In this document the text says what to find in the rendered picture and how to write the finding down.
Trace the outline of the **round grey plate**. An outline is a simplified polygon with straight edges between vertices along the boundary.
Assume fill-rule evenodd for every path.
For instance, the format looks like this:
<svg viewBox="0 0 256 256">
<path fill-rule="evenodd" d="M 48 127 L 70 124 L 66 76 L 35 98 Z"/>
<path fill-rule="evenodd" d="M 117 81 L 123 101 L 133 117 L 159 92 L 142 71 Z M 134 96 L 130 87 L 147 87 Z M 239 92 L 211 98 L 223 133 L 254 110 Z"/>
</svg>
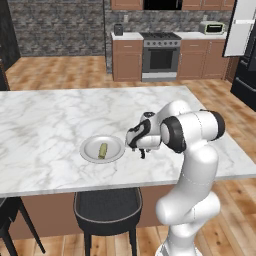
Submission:
<svg viewBox="0 0 256 256">
<path fill-rule="evenodd" d="M 102 143 L 108 145 L 104 159 L 99 159 L 99 148 Z M 118 160 L 125 152 L 124 142 L 115 136 L 96 135 L 87 138 L 80 146 L 80 155 L 87 161 L 95 164 L 111 163 Z"/>
</svg>

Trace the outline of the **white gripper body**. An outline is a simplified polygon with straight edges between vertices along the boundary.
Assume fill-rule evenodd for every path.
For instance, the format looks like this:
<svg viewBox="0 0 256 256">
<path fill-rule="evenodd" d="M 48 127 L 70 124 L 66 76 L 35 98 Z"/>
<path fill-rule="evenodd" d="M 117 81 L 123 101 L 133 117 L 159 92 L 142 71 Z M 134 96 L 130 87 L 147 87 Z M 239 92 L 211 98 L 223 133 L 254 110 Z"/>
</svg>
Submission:
<svg viewBox="0 0 256 256">
<path fill-rule="evenodd" d="M 138 149 L 144 150 L 158 150 L 161 145 L 160 135 L 144 135 L 141 136 L 135 143 Z"/>
</svg>

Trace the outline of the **wide brown base cupboard run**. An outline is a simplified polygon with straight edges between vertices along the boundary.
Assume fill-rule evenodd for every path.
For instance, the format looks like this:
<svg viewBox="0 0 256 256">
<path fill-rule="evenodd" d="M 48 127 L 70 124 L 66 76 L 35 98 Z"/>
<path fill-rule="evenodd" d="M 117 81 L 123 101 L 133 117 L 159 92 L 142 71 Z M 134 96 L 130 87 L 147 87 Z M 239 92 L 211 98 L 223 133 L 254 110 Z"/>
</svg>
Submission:
<svg viewBox="0 0 256 256">
<path fill-rule="evenodd" d="M 200 32 L 176 32 L 181 38 L 178 80 L 224 79 L 229 57 L 223 57 L 227 33 L 205 35 Z"/>
</svg>

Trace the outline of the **steel oven with hob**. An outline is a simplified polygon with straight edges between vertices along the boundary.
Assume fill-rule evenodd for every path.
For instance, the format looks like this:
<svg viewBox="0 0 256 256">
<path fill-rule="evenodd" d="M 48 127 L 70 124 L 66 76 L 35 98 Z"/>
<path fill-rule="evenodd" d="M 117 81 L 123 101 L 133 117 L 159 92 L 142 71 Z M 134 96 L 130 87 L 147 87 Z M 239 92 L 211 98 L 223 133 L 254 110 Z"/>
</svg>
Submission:
<svg viewBox="0 0 256 256">
<path fill-rule="evenodd" d="M 145 32 L 143 37 L 142 81 L 175 80 L 181 38 L 173 32 Z"/>
</svg>

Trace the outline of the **black microwave oven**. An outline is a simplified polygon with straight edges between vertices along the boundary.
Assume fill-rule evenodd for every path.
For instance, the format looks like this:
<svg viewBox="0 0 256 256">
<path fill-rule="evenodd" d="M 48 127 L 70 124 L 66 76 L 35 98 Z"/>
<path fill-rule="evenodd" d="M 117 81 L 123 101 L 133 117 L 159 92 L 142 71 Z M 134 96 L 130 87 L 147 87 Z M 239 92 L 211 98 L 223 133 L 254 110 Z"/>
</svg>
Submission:
<svg viewBox="0 0 256 256">
<path fill-rule="evenodd" d="M 144 0 L 145 10 L 181 10 L 183 0 Z"/>
</svg>

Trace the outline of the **narrow brown base cupboard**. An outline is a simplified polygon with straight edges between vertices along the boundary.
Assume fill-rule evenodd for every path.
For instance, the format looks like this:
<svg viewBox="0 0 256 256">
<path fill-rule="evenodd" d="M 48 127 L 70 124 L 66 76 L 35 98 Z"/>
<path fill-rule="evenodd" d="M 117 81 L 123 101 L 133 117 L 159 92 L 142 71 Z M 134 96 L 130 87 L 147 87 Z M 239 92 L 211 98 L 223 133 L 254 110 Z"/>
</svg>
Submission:
<svg viewBox="0 0 256 256">
<path fill-rule="evenodd" d="M 137 82 L 142 75 L 143 37 L 138 32 L 124 32 L 112 37 L 112 74 L 115 82 Z"/>
</svg>

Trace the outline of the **yellow butter stick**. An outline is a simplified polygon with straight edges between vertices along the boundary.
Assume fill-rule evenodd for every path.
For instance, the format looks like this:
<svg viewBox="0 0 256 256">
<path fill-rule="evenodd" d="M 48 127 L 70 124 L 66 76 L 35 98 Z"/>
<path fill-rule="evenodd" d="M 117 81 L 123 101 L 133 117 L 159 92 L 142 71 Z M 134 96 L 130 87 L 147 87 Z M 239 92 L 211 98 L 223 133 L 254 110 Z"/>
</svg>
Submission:
<svg viewBox="0 0 256 256">
<path fill-rule="evenodd" d="M 100 145 L 99 154 L 98 154 L 99 159 L 104 159 L 106 157 L 107 149 L 108 149 L 108 145 L 106 143 L 102 143 Z"/>
</svg>

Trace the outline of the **brown wall cupboard run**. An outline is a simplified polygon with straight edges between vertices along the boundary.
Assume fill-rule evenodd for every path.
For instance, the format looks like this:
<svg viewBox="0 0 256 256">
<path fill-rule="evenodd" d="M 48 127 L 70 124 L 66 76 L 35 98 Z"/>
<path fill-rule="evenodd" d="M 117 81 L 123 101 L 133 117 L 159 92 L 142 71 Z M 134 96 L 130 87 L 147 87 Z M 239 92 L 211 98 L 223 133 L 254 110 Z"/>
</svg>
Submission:
<svg viewBox="0 0 256 256">
<path fill-rule="evenodd" d="M 182 0 L 183 10 L 229 11 L 233 9 L 235 0 Z"/>
</svg>

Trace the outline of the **white-lined fridge door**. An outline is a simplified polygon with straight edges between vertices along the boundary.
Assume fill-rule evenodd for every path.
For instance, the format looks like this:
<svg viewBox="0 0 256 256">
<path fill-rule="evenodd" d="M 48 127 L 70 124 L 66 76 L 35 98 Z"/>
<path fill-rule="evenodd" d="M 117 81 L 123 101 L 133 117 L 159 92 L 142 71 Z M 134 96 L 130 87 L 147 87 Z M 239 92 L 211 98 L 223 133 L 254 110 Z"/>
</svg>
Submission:
<svg viewBox="0 0 256 256">
<path fill-rule="evenodd" d="M 256 0 L 235 0 L 229 24 L 224 57 L 243 56 L 256 21 Z"/>
</svg>

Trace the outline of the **pale green toaster oven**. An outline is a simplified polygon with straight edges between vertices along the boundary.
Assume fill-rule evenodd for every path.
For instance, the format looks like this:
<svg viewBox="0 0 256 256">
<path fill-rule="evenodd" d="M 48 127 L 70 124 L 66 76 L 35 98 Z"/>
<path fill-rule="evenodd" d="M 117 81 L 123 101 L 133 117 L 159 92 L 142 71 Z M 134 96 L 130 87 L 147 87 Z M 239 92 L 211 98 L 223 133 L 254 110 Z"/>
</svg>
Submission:
<svg viewBox="0 0 256 256">
<path fill-rule="evenodd" d="M 217 21 L 202 21 L 199 31 L 205 35 L 222 35 L 225 32 L 225 24 Z"/>
</svg>

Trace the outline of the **black chair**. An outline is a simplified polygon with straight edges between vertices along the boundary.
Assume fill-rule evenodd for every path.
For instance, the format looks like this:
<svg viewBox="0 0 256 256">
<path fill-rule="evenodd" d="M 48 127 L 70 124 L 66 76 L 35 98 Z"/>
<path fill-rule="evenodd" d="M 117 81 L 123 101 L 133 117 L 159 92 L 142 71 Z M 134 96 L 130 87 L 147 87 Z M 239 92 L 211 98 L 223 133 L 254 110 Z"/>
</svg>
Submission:
<svg viewBox="0 0 256 256">
<path fill-rule="evenodd" d="M 2 60 L 0 59 L 0 91 L 9 91 L 9 90 L 10 90 L 10 87 L 5 74 L 4 65 Z"/>
</svg>

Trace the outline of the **black fridge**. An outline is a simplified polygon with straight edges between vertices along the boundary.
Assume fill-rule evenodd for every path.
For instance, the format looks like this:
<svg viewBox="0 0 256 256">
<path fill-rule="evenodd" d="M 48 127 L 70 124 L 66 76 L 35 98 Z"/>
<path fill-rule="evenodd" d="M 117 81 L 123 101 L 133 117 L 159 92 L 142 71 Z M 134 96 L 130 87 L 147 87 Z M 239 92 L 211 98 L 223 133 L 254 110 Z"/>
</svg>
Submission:
<svg viewBox="0 0 256 256">
<path fill-rule="evenodd" d="M 256 22 L 245 54 L 239 59 L 230 92 L 256 111 Z"/>
</svg>

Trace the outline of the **black bar stool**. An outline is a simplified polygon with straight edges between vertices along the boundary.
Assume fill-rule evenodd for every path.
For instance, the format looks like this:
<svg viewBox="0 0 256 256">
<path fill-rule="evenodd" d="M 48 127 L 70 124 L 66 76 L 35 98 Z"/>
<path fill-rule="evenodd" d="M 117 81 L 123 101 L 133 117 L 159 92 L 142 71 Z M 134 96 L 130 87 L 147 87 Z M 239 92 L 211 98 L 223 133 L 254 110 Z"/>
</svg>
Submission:
<svg viewBox="0 0 256 256">
<path fill-rule="evenodd" d="M 10 254 L 10 256 L 18 256 L 16 248 L 9 234 L 10 224 L 16 220 L 17 214 L 21 213 L 31 233 L 33 234 L 41 251 L 45 253 L 45 249 L 20 197 L 0 198 L 0 238 Z"/>
<path fill-rule="evenodd" d="M 73 210 L 84 233 L 85 256 L 90 256 L 91 237 L 129 233 L 132 256 L 137 256 L 136 226 L 143 207 L 139 187 L 83 191 L 74 194 Z"/>
</svg>

